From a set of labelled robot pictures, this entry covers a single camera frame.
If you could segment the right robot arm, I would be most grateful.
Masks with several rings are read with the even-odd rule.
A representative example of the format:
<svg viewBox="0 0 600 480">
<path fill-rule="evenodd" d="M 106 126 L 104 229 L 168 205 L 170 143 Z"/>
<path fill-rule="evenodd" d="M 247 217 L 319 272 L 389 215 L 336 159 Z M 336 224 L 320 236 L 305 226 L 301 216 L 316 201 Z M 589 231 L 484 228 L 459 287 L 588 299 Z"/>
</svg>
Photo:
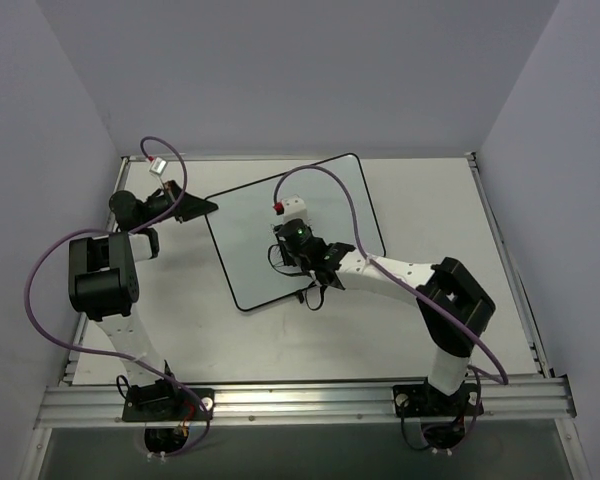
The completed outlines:
<svg viewBox="0 0 600 480">
<path fill-rule="evenodd" d="M 364 255 L 351 244 L 328 244 L 301 219 L 273 227 L 285 266 L 297 267 L 321 289 L 364 291 L 419 309 L 436 346 L 424 400 L 435 412 L 460 400 L 476 341 L 496 310 L 489 294 L 459 260 L 418 264 Z"/>
</svg>

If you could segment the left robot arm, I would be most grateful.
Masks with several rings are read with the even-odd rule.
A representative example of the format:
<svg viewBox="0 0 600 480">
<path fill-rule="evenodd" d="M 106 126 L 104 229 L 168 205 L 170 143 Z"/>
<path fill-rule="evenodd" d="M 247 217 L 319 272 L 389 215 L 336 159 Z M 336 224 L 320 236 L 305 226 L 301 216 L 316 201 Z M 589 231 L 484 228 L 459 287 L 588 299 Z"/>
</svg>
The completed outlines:
<svg viewBox="0 0 600 480">
<path fill-rule="evenodd" d="M 160 252 L 155 223 L 173 218 L 180 223 L 218 210 L 214 202 L 185 192 L 177 182 L 165 182 L 146 200 L 120 190 L 109 199 L 118 230 L 69 243 L 69 299 L 73 308 L 95 322 L 121 359 L 126 398 L 145 401 L 159 419 L 174 417 L 182 405 L 168 362 L 154 348 L 135 304 L 140 296 L 136 264 Z"/>
</svg>

